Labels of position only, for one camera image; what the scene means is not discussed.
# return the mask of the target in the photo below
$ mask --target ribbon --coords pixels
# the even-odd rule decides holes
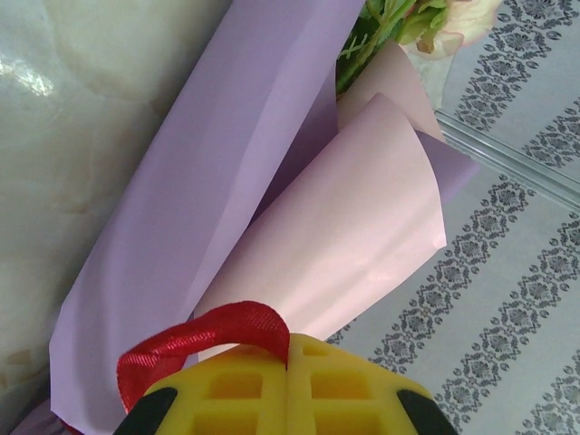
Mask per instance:
[[[261,347],[287,367],[290,332],[268,305],[239,302],[215,308],[136,345],[117,363],[117,383],[129,412],[155,382],[181,370],[188,356],[221,344]]]

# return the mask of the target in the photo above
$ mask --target yellow object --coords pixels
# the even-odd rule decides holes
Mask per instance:
[[[410,418],[409,409],[403,406],[400,392],[420,398],[428,403],[428,408],[431,404],[435,406],[435,413],[439,415],[434,418],[439,419],[439,426],[436,426],[440,429],[419,431]],[[158,398],[165,398],[164,405],[160,405],[156,394]],[[120,427],[115,434],[455,433],[419,384],[330,344],[297,333],[290,336],[287,370],[267,351],[239,345],[155,383],[140,403],[148,397],[149,410],[155,411],[146,411],[144,405],[140,411],[152,419],[148,430],[139,430],[133,425],[131,429],[126,427],[126,431]],[[424,419],[425,409],[421,408],[420,414],[415,413],[415,416]]]

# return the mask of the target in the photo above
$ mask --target red ribbon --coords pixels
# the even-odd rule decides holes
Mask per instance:
[[[251,344],[288,363],[290,332],[274,309],[258,302],[227,304],[136,345],[117,363],[117,383],[129,412],[155,382],[181,370],[188,356],[220,344]]]

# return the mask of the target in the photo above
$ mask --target bouquet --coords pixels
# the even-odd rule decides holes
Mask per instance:
[[[438,37],[455,33],[453,5],[216,8],[223,20],[205,31],[208,46],[62,305],[51,404],[15,433],[48,433],[59,420],[111,433],[124,415],[119,356],[222,304],[268,303],[293,331],[325,340],[445,246],[441,203],[477,165],[444,143],[397,42],[435,54]],[[379,16],[388,24],[354,50]],[[113,95],[115,74],[100,76]],[[115,202],[103,195],[101,213]],[[51,270],[55,288],[66,286]]]

